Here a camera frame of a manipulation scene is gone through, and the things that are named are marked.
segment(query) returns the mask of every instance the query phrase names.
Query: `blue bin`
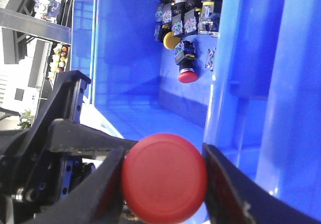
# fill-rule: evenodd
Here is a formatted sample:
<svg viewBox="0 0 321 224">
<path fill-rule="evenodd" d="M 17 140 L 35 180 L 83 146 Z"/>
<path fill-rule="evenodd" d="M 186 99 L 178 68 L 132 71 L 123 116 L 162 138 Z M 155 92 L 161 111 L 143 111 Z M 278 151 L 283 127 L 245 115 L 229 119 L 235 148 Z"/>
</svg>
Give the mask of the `blue bin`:
<svg viewBox="0 0 321 224">
<path fill-rule="evenodd" d="M 320 1 L 223 0 L 219 38 L 185 38 L 199 79 L 183 84 L 173 51 L 153 39 L 158 0 L 75 0 L 72 68 L 93 79 L 86 96 L 125 138 L 168 132 L 200 151 L 216 145 L 321 220 Z"/>
</svg>

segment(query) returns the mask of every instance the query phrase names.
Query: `red button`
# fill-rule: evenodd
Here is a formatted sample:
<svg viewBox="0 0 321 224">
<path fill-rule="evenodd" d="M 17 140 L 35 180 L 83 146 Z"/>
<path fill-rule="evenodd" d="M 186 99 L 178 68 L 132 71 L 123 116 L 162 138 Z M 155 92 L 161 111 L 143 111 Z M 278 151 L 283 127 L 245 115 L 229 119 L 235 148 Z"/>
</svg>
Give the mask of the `red button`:
<svg viewBox="0 0 321 224">
<path fill-rule="evenodd" d="M 127 205 L 142 221 L 177 224 L 190 218 L 204 201 L 207 171 L 189 141 L 156 134 L 129 151 L 121 181 Z"/>
<path fill-rule="evenodd" d="M 183 72 L 179 75 L 179 81 L 182 83 L 195 82 L 198 78 L 198 75 L 192 71 Z"/>
</svg>

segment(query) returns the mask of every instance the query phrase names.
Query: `blue plastic container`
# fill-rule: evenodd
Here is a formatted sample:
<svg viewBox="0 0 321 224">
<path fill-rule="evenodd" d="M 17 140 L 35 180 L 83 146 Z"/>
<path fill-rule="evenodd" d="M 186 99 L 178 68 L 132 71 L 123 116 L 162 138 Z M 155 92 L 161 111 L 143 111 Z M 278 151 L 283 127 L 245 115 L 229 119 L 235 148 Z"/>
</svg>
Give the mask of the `blue plastic container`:
<svg viewBox="0 0 321 224">
<path fill-rule="evenodd" d="M 216 145 L 268 192 L 321 220 L 321 0 L 223 0 L 219 38 L 185 38 L 197 48 L 190 84 L 153 39 L 157 3 L 75 0 L 72 68 L 93 79 L 86 96 L 125 138 L 169 132 L 199 150 Z"/>
</svg>

